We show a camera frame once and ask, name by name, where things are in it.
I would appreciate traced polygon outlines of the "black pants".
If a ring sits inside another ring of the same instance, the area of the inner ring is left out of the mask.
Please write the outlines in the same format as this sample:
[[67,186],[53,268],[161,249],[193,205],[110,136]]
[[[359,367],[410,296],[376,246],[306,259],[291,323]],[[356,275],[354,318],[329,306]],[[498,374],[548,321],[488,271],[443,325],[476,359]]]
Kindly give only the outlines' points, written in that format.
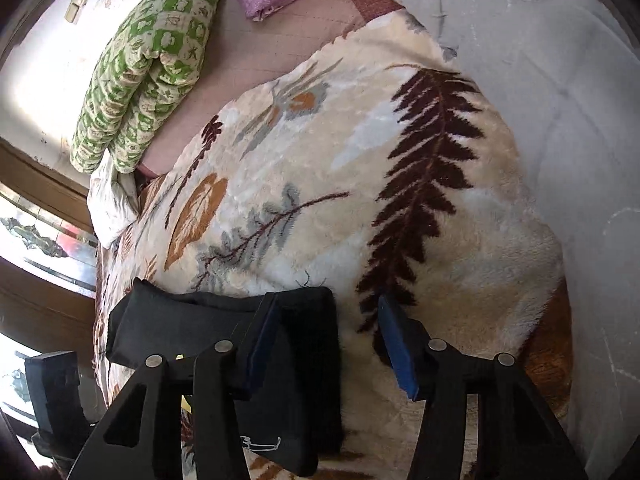
[[108,318],[107,359],[186,372],[200,479],[244,478],[244,453],[312,477],[341,451],[337,308],[323,286],[234,298],[137,280]]

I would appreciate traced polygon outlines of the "white floral pillow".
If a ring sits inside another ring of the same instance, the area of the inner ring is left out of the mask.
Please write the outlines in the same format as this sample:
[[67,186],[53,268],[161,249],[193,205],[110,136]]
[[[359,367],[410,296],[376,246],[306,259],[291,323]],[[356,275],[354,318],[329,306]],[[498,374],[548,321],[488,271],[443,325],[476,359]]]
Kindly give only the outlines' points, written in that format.
[[119,172],[109,151],[104,152],[90,176],[87,207],[94,234],[106,249],[138,218],[140,206],[134,175]]

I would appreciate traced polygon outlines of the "leaf pattern fleece blanket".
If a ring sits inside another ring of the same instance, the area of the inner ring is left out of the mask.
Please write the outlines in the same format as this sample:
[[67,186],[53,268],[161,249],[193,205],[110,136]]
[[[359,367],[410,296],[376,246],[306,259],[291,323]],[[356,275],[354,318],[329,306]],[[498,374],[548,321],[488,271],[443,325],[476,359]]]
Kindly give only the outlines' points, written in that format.
[[134,281],[166,292],[331,289],[346,439],[322,479],[401,479],[422,406],[376,354],[385,294],[464,353],[522,356],[565,408],[570,307],[559,242],[526,188],[514,136],[408,12],[334,40],[229,102],[153,181],[99,267],[94,370],[105,400],[107,319]]

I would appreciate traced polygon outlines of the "grey quilted pillow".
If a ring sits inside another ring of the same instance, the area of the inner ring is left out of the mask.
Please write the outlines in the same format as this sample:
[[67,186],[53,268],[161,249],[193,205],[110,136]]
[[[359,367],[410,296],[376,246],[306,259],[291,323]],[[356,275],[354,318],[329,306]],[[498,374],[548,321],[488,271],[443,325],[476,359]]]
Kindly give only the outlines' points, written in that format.
[[573,308],[567,430],[593,479],[639,434],[639,0],[396,0],[511,128]]

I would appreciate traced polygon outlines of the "green checkered folded quilt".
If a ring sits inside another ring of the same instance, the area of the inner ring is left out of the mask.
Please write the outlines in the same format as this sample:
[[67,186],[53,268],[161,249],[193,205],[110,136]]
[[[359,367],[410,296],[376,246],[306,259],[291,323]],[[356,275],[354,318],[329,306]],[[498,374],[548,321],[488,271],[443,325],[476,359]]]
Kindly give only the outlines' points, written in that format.
[[157,131],[201,76],[219,0],[141,0],[93,70],[70,144],[83,174],[109,152],[134,171]]

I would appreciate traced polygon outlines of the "pink quilted bed sheet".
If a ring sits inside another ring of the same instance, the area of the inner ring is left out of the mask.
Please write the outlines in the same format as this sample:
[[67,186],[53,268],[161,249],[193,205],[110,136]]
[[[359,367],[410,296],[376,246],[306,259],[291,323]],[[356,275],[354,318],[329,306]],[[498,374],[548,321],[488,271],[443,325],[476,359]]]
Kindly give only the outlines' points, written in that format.
[[296,0],[255,22],[238,0],[220,0],[201,77],[157,131],[137,170],[149,178],[166,174],[228,102],[289,73],[335,38],[399,8],[394,0]]

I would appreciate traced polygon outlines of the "wooden window frame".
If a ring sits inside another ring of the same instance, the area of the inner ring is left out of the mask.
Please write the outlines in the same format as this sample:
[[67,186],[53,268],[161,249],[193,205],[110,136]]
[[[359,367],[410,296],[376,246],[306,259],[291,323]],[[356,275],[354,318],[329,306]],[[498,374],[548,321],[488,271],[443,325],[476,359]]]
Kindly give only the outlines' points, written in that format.
[[1,406],[33,425],[24,362],[73,350],[90,420],[104,403],[92,368],[96,239],[78,185],[1,144]]

